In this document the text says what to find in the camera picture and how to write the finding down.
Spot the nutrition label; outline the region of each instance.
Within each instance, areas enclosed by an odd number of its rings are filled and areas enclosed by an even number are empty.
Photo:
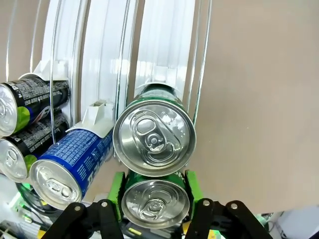
[[[98,140],[98,136],[87,130],[73,130],[69,132],[59,145],[52,147],[46,152],[46,155],[53,155],[61,158],[71,166],[87,152],[89,147]]]
[[[36,101],[44,100],[49,97],[50,83],[41,79],[21,79],[18,81],[8,82],[13,90],[18,92],[18,97],[28,100],[35,98]],[[53,83],[53,91],[59,91],[68,88],[67,81],[55,81]]]
[[[61,124],[65,123],[66,119],[63,115],[58,115],[54,119],[55,132],[60,131],[58,128]],[[51,132],[51,120],[44,119],[42,121],[34,123],[28,130],[24,130],[15,136],[11,136],[15,141],[22,140],[23,143],[29,148],[30,152],[35,151],[44,142],[50,139]]]

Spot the blue can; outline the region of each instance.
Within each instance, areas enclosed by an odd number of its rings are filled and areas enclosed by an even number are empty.
[[[100,166],[112,154],[112,134],[113,130],[100,138],[90,131],[74,129],[51,146],[30,169],[37,194],[61,210],[80,202]]]

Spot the can lid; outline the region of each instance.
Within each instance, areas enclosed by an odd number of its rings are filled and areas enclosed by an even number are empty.
[[[9,136],[17,122],[17,106],[11,90],[0,84],[0,135]]]
[[[122,199],[124,215],[134,224],[168,228],[182,221],[189,210],[187,193],[177,184],[147,180],[132,185]]]
[[[73,175],[51,160],[38,160],[30,168],[30,179],[36,193],[49,205],[64,210],[80,202],[82,191]]]
[[[20,150],[10,141],[0,139],[0,169],[12,181],[20,183],[28,176]]]
[[[182,168],[195,150],[196,134],[188,114],[164,100],[133,103],[116,122],[114,150],[131,170],[150,177]]]

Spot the green gripper pad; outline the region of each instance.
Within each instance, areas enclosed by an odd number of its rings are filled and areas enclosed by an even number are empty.
[[[121,201],[124,193],[125,173],[116,172],[108,199],[114,204],[118,221],[122,219]]]
[[[194,171],[185,171],[185,183],[190,200],[189,216],[192,219],[195,212],[195,205],[200,199],[204,198],[204,195],[200,189],[197,176]]]

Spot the black can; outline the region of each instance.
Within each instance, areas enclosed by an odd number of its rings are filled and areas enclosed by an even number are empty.
[[[70,98],[67,81],[53,82],[53,106]],[[0,84],[0,135],[9,136],[39,121],[50,112],[50,83],[28,75]]]
[[[54,116],[56,140],[66,135],[69,124],[59,112]],[[15,182],[29,175],[31,165],[53,144],[51,120],[46,117],[24,130],[0,139],[0,169]]]

